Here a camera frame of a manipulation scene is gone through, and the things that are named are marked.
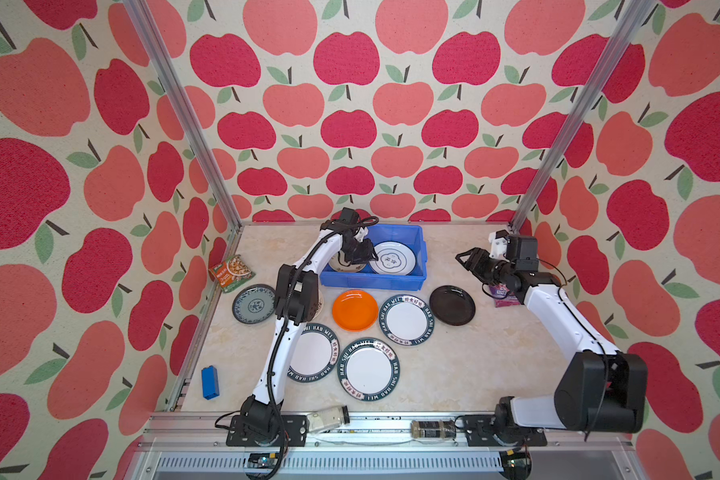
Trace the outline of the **white plate green cloud outline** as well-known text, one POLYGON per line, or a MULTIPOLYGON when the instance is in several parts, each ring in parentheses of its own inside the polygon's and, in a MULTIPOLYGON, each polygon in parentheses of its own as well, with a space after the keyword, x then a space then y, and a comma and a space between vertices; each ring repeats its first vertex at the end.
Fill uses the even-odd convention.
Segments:
POLYGON ((407 245, 386 241, 374 247, 376 259, 369 262, 371 269, 380 275, 408 275, 416 267, 416 256, 407 245))

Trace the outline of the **black plate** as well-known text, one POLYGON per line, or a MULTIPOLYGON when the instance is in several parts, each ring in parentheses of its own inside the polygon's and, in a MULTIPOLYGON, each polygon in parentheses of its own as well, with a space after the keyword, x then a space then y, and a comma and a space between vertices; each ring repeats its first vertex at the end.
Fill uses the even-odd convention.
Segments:
POLYGON ((435 288, 429 297, 429 307, 438 320, 451 326, 470 323, 476 313, 476 305, 471 295, 453 285, 435 288))

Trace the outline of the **cream patterned small plate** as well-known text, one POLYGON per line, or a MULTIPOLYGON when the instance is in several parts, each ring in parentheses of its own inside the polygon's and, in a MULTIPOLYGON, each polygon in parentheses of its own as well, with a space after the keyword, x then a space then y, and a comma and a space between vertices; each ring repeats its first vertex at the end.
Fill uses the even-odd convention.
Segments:
POLYGON ((358 273, 367 266, 367 263, 352 263, 343 251, 339 251, 329 260, 328 266, 339 273, 358 273))

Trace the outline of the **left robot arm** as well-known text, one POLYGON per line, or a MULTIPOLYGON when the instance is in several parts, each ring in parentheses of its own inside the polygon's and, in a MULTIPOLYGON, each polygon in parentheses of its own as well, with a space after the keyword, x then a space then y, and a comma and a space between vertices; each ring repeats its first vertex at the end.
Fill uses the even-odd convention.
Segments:
POLYGON ((376 216, 327 220, 309 251, 278 270, 272 344, 258 383, 240 408, 242 424, 248 430, 272 437, 284 428, 281 414, 284 379, 299 338, 317 312, 319 275, 339 252, 355 263, 376 259, 368 229, 378 222, 376 216))

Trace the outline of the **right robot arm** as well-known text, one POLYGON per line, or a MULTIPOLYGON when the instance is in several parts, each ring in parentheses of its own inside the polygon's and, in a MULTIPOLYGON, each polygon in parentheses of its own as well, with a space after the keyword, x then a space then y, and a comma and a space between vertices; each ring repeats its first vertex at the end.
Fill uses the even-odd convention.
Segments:
POLYGON ((500 230, 489 242, 488 249, 457 254, 457 261, 483 285, 506 287, 541 321, 568 362, 552 394, 502 398, 495 432, 639 432, 648 377, 643 359, 621 351, 594 328, 570 301, 560 276, 540 271, 535 238, 500 230))

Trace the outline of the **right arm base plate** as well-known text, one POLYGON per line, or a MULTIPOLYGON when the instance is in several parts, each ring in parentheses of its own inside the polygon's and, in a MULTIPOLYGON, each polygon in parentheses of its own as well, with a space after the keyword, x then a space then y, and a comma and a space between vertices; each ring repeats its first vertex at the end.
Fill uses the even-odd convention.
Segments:
POLYGON ((544 447, 548 444, 543 429, 520 427, 496 415, 464 415, 456 423, 464 432, 469 447, 544 447))

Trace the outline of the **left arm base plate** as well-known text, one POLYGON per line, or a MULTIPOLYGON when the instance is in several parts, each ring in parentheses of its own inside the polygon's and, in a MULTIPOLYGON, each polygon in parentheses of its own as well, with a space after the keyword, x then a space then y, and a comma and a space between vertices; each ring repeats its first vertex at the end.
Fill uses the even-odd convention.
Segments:
POLYGON ((235 415, 226 437, 230 447, 303 447, 309 430, 305 415, 281 415, 255 423, 247 416, 235 415))

